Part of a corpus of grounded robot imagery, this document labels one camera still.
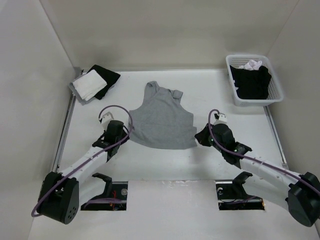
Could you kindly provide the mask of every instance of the white cloth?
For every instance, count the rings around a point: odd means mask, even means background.
[[[240,66],[239,69],[252,71],[252,70],[259,70],[261,66],[262,66],[262,61],[250,60],[246,65]]]
[[[78,78],[72,84],[85,101],[91,99],[97,92],[107,86],[107,82],[95,70]]]

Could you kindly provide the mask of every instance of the gray shirt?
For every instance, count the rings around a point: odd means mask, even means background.
[[[180,101],[183,92],[148,82],[142,105],[131,110],[133,131],[130,140],[155,149],[188,149],[196,147],[194,115]]]

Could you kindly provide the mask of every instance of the white plastic basket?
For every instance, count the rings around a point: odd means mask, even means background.
[[[241,99],[237,95],[237,90],[235,86],[235,82],[231,73],[230,65],[234,68],[238,68],[242,65],[245,65],[249,60],[262,61],[262,65],[267,67],[269,70],[269,74],[272,76],[269,87],[268,87],[268,98],[261,99]],[[229,72],[229,80],[233,89],[233,99],[234,103],[237,106],[268,106],[275,102],[281,102],[284,99],[284,94],[279,83],[279,80],[276,76],[276,73],[271,66],[269,59],[266,56],[262,55],[249,55],[249,54],[234,54],[228,55],[226,58],[226,65]]]

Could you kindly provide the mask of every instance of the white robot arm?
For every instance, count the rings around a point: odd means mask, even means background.
[[[235,141],[226,116],[218,110],[213,111],[217,112],[216,121],[210,127],[208,123],[195,138],[203,146],[213,146],[229,164],[245,171],[232,181],[238,196],[268,200],[289,211],[302,225],[311,227],[320,217],[320,182],[317,177],[256,159],[250,147]]]
[[[45,177],[36,206],[40,215],[68,224],[84,203],[96,196],[108,197],[112,178],[95,171],[118,152],[120,144],[116,143],[125,139],[128,133],[124,131],[121,121],[108,121],[106,127],[106,131],[76,163],[62,172],[50,172]]]

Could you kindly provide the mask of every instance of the wire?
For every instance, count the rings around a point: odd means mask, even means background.
[[[244,203],[246,203],[252,199],[255,199],[255,198],[256,198],[256,196],[251,196],[245,200],[241,200],[241,201],[234,200],[234,201],[227,201],[227,202],[224,201],[224,203],[226,203],[226,204],[244,204]]]
[[[39,206],[45,201],[46,198],[49,197],[49,195],[56,190],[57,187],[59,187],[68,177],[70,177],[71,175],[73,175],[75,172],[77,172],[78,170],[80,170],[83,166],[85,166],[86,164],[88,164],[90,161],[92,161],[95,157],[97,157],[99,154],[104,153],[105,151],[114,148],[117,145],[120,145],[123,141],[125,141],[130,133],[132,132],[133,129],[133,119],[132,116],[130,114],[130,112],[125,109],[123,106],[119,106],[119,105],[110,105],[110,106],[106,106],[105,108],[103,108],[100,113],[99,113],[99,119],[101,117],[101,114],[103,113],[104,110],[108,109],[108,108],[120,108],[122,110],[124,110],[130,118],[130,129],[128,131],[128,134],[126,136],[124,136],[120,141],[116,142],[115,144],[112,144],[110,146],[107,146],[106,148],[102,149],[101,151],[98,151],[96,154],[94,154],[92,157],[88,158],[86,161],[84,161],[82,164],[80,164],[78,167],[76,167],[74,170],[72,170],[70,173],[68,173],[67,175],[65,175],[60,181],[58,181],[49,191],[47,191],[43,197],[37,202],[37,204],[34,206],[32,212],[31,212],[31,216],[33,218],[39,217],[42,214],[36,214],[37,208],[39,208]]]
[[[84,205],[84,208],[86,208],[89,204],[124,204],[126,203],[126,200],[120,200],[117,198],[98,198],[94,200],[89,200]]]
[[[304,185],[307,186],[308,188],[312,189],[316,194],[318,194],[318,195],[320,196],[320,191],[319,191],[319,190],[317,190],[314,186],[312,186],[311,184],[309,184],[307,181],[305,181],[305,180],[301,179],[300,177],[292,174],[291,172],[286,171],[285,169],[282,169],[282,168],[273,166],[273,165],[268,164],[268,163],[266,163],[266,162],[260,161],[260,160],[258,160],[258,159],[253,158],[253,157],[246,156],[246,155],[242,155],[242,154],[239,154],[239,153],[237,153],[237,152],[233,152],[233,151],[230,151],[230,150],[224,148],[224,147],[216,140],[216,138],[215,138],[215,136],[214,136],[214,134],[213,134],[213,132],[212,132],[212,129],[211,129],[211,115],[212,115],[213,112],[217,112],[218,114],[220,114],[219,110],[217,110],[217,109],[212,109],[212,110],[209,112],[209,116],[208,116],[208,128],[209,128],[209,132],[210,132],[211,138],[213,139],[214,143],[215,143],[221,150],[225,151],[225,152],[228,153],[228,154],[232,154],[232,155],[235,155],[235,156],[237,156],[237,157],[244,158],[244,159],[248,159],[248,160],[254,161],[254,162],[256,162],[256,163],[259,163],[259,164],[261,164],[261,165],[265,165],[265,166],[267,166],[267,167],[269,167],[269,168],[271,168],[271,169],[273,169],[273,170],[276,170],[276,171],[281,172],[281,173],[283,173],[283,174],[285,174],[285,175],[288,175],[288,176],[290,176],[290,177],[298,180],[299,182],[301,182],[302,184],[304,184]]]
[[[113,191],[113,197],[116,198],[116,196],[117,196],[117,193],[116,193],[116,190],[114,190],[114,191]],[[113,204],[113,206],[112,206],[112,210],[113,210],[113,211],[115,210],[115,206],[116,206],[116,205]]]
[[[125,125],[123,125],[123,128],[126,130],[126,133],[129,132],[128,128]]]

